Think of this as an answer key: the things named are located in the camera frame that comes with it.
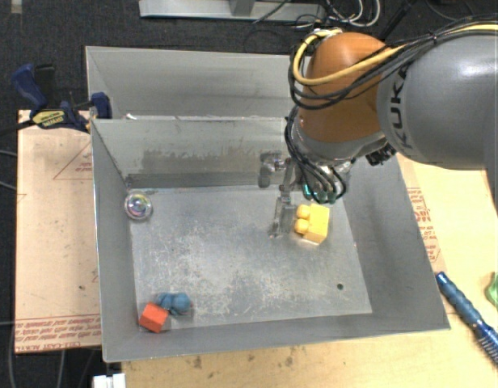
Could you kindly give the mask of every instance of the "metal stand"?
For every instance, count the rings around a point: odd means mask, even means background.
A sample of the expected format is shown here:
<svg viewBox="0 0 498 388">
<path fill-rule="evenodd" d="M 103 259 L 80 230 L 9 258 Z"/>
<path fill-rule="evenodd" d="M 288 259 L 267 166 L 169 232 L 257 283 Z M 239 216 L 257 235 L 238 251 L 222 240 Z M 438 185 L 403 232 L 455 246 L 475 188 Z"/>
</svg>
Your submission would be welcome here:
<svg viewBox="0 0 498 388">
<path fill-rule="evenodd" d="M 198 18 L 257 20 L 280 2 L 257 0 L 141 0 L 142 18 Z M 286 3 L 266 20 L 294 21 L 300 15 L 319 15 L 318 4 Z"/>
</svg>

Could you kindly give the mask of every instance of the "green object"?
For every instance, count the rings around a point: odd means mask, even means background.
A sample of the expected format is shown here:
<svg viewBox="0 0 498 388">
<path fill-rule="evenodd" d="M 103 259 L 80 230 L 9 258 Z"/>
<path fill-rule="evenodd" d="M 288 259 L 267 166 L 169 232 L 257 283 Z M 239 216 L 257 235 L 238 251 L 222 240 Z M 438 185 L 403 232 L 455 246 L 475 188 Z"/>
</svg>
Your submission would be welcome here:
<svg viewBox="0 0 498 388">
<path fill-rule="evenodd" d="M 498 310 L 498 273 L 493 276 L 492 282 L 486 288 L 486 297 Z"/>
</svg>

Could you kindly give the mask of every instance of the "orange object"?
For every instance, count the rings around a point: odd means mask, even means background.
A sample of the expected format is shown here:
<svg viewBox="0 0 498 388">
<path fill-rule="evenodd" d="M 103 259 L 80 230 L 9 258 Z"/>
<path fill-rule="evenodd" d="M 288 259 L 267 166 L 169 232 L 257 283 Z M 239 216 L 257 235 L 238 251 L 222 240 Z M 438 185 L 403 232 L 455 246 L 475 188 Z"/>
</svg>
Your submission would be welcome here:
<svg viewBox="0 0 498 388">
<path fill-rule="evenodd" d="M 163 309 L 155 303 L 148 302 L 139 318 L 139 324 L 149 331 L 159 333 L 162 325 L 166 322 L 168 310 Z"/>
</svg>

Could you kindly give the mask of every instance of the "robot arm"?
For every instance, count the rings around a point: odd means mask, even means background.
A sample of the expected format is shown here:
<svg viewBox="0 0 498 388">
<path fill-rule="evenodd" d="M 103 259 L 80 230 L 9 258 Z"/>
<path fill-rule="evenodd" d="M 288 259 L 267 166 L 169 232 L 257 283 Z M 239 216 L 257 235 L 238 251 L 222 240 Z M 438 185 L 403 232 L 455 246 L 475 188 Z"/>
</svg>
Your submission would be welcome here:
<svg viewBox="0 0 498 388">
<path fill-rule="evenodd" d="M 338 29 L 304 42 L 289 71 L 302 157 L 333 167 L 394 148 L 417 162 L 486 169 L 496 198 L 498 19 L 393 45 Z"/>
</svg>

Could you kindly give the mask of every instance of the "cardboard sheet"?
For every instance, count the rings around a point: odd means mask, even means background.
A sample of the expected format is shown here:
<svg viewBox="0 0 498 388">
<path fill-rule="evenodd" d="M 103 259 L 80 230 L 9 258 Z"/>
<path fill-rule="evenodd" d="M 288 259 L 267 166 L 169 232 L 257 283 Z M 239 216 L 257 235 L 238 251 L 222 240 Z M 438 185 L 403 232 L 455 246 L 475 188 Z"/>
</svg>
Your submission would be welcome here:
<svg viewBox="0 0 498 388">
<path fill-rule="evenodd" d="M 15 352 L 100 345 L 90 136 L 18 139 Z"/>
</svg>

